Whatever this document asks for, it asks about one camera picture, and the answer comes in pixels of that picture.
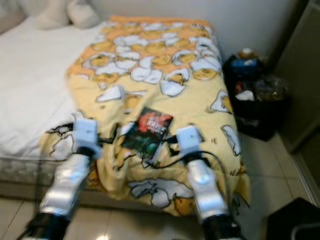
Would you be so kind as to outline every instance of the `white floor tile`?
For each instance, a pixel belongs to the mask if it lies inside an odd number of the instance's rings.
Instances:
[[[276,132],[275,135],[270,139],[269,144],[274,150],[276,158],[282,168],[283,174],[286,178],[298,179],[298,173],[293,164],[293,160],[287,152],[279,134]]]
[[[110,210],[79,208],[70,224],[65,240],[105,240]]]
[[[241,134],[242,160],[250,176],[284,177],[277,157],[268,142]]]
[[[251,207],[242,205],[236,219],[247,240],[263,240],[267,217],[293,198],[286,180],[272,177],[251,177],[251,194]]]
[[[0,239],[6,233],[22,203],[22,200],[0,198]]]
[[[287,179],[293,198],[303,198],[310,202],[308,194],[300,179]]]
[[[26,229],[26,224],[31,220],[33,213],[33,203],[24,201],[4,235],[3,240],[16,240]]]
[[[171,240],[175,238],[173,218],[161,213],[114,210],[106,234],[110,240]]]

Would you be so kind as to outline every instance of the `book cover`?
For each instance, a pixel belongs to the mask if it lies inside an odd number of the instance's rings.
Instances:
[[[122,146],[134,150],[147,167],[148,163],[155,162],[172,121],[173,116],[145,107]]]

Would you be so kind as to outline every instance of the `black trash bag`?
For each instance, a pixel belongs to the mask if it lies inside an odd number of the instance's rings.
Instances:
[[[251,66],[233,64],[235,56],[224,66],[224,81],[229,92],[238,129],[251,137],[269,140],[284,118],[289,102],[288,84],[283,79],[266,75],[262,62],[255,59]],[[239,91],[253,92],[254,100],[239,100]]]

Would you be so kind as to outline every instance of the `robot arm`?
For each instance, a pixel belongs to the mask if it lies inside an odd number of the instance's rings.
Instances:
[[[240,226],[234,221],[222,193],[218,189],[214,171],[201,154],[201,136],[193,125],[176,133],[182,158],[185,158],[188,179],[194,192],[199,224],[206,240],[240,240]]]
[[[27,225],[22,240],[62,240],[78,206],[80,192],[93,161],[100,157],[97,122],[77,119],[73,126],[76,152],[57,167],[54,182],[38,213]]]
[[[62,240],[78,206],[93,161],[100,157],[97,122],[77,119],[73,129],[76,153],[61,164],[39,211],[27,225],[20,240]],[[240,227],[229,213],[228,204],[217,187],[215,173],[206,165],[200,149],[201,136],[190,125],[177,131],[176,140],[193,188],[199,223],[206,240],[240,240]]]

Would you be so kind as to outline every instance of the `bed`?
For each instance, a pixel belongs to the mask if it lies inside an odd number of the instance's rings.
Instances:
[[[119,34],[124,29],[119,31],[116,25],[131,31],[130,36]],[[176,32],[184,25],[195,28],[202,35],[192,35],[188,37],[189,41],[181,41]],[[140,28],[143,28],[141,34],[144,36],[137,37]],[[115,45],[109,44],[110,39],[106,41],[108,34],[114,34],[112,42]],[[185,19],[170,19],[168,22],[168,18],[155,21],[153,18],[116,17],[87,30],[68,26],[50,32],[37,30],[33,19],[28,18],[18,27],[1,35],[0,113],[3,117],[0,118],[0,195],[32,199],[39,160],[42,160],[41,186],[45,189],[50,184],[54,169],[59,161],[70,154],[73,147],[70,135],[52,131],[62,123],[74,121],[78,117],[93,117],[98,120],[100,131],[107,137],[114,122],[121,121],[123,126],[130,125],[137,119],[141,109],[147,106],[173,115],[173,132],[189,123],[202,128],[207,140],[203,147],[224,161],[232,192],[238,192],[246,201],[250,201],[249,180],[241,162],[232,108],[226,99],[228,94],[219,66],[221,57],[216,41],[215,33],[205,22]],[[168,60],[154,56],[159,50],[159,43],[170,48],[177,44],[183,46],[179,51],[169,53],[171,67],[174,67],[168,72],[168,67],[162,67]],[[149,46],[154,55],[143,54],[141,46]],[[105,59],[112,61],[108,62],[108,69],[99,73],[107,63]],[[156,60],[158,67],[152,68]],[[185,61],[190,61],[187,63],[190,70],[185,70]],[[101,80],[101,75],[107,75],[108,78],[116,75],[116,80]],[[203,81],[204,86],[192,86],[196,81],[189,80],[197,78]],[[211,80],[214,80],[215,85],[211,85]],[[196,95],[189,91],[191,88],[197,90]],[[141,98],[139,104],[127,104],[124,109],[123,92],[126,96]],[[201,95],[206,97],[203,100],[205,103],[198,99],[202,99],[198,97]],[[197,100],[184,104],[192,97]],[[125,117],[116,114],[120,109]],[[215,122],[217,129],[203,127],[210,126],[212,122]],[[208,137],[207,133],[212,131],[216,131],[216,136]],[[48,135],[54,135],[50,142],[46,141]],[[189,190],[184,191],[178,199],[173,198],[177,195],[175,191],[167,202],[157,204],[152,200],[155,197],[153,190],[149,194],[139,194],[139,189],[146,185],[168,184],[150,182],[150,176],[155,175],[156,180],[172,181],[177,171],[181,172],[179,181],[183,184],[182,188],[190,189],[182,165],[166,173],[155,173],[142,166],[143,173],[147,174],[134,181],[133,175],[139,174],[132,164],[141,162],[141,159],[137,156],[131,156],[130,161],[114,159],[111,153],[116,147],[104,147],[104,157],[97,161],[90,174],[82,203],[127,209],[160,208],[174,215],[190,214],[186,210],[192,204],[192,193]],[[165,152],[161,156],[165,159],[163,164],[171,161]],[[219,170],[217,174],[218,178],[222,178]],[[176,202],[185,206],[177,209]]]

